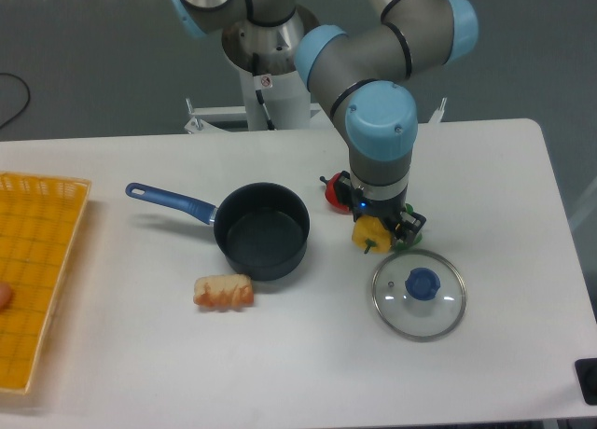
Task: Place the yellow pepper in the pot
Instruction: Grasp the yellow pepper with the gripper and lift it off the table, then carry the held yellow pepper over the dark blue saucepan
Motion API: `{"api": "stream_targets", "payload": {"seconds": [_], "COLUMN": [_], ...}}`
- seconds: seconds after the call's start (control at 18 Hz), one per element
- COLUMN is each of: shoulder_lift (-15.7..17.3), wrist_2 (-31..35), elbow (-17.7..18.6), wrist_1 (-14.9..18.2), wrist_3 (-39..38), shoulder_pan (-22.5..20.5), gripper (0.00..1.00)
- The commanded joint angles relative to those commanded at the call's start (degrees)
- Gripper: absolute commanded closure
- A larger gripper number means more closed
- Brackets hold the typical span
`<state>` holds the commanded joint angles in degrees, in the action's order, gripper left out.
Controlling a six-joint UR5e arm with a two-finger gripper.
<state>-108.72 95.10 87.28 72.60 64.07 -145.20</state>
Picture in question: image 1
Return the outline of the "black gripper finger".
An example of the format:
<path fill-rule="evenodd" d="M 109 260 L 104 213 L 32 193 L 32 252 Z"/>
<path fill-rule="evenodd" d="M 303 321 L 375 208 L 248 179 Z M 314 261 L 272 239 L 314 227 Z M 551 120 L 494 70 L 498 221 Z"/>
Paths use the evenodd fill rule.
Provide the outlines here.
<path fill-rule="evenodd" d="M 402 211 L 391 221 L 390 231 L 394 248 L 409 248 L 417 242 L 426 223 L 426 217 L 414 211 Z"/>
<path fill-rule="evenodd" d="M 353 186 L 348 172 L 342 171 L 337 174 L 334 181 L 334 192 L 342 211 L 352 211 L 354 208 Z"/>

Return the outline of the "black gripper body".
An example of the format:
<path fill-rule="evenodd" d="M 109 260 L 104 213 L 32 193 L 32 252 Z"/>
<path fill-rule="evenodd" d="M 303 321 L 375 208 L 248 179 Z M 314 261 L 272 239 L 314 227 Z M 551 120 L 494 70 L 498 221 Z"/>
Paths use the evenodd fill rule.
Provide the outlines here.
<path fill-rule="evenodd" d="M 357 219 L 362 215 L 379 218 L 384 225 L 398 217 L 406 205 L 406 194 L 410 172 L 396 182 L 384 186 L 373 186 L 362 181 L 354 173 L 349 173 L 353 186 L 354 208 L 350 211 Z"/>

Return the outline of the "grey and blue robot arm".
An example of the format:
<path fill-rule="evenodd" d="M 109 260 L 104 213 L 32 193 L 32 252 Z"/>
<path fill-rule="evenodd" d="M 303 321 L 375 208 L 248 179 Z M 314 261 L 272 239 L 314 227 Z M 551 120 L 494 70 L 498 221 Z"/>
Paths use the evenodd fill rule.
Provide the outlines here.
<path fill-rule="evenodd" d="M 424 218 L 406 204 L 418 131 L 403 82 L 475 46 L 467 0 L 371 0 L 379 24 L 359 36 L 321 24 L 297 0 L 171 0 L 187 31 L 221 34 L 241 80 L 248 127 L 299 129 L 318 103 L 348 146 L 349 171 L 327 183 L 366 249 L 411 246 Z"/>

